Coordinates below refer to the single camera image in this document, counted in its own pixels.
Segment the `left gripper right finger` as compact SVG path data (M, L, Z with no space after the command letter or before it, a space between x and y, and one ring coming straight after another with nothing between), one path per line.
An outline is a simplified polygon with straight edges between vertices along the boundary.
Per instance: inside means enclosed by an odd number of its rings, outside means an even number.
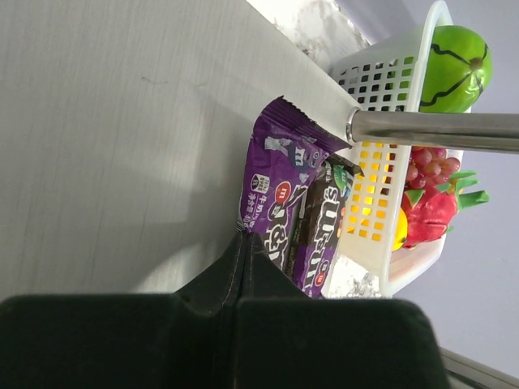
M260 237L243 236L235 306L237 388L446 388L435 333L414 303L318 299L271 262Z

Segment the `purple M&M pack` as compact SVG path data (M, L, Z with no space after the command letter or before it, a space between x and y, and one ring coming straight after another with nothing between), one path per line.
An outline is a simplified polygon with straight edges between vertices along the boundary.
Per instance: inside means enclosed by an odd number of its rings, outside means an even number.
M346 202L361 172L346 158L331 155L303 196L287 275L310 298L322 297L341 237Z
M321 165L344 147L303 111L278 97L257 117L243 177L239 220L256 252L283 269L290 255L303 196Z

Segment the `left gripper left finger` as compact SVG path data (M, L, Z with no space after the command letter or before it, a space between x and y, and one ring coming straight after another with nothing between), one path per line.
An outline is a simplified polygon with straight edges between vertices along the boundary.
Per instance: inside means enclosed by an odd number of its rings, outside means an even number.
M1 304L4 388L230 388L247 236L175 293L24 295Z

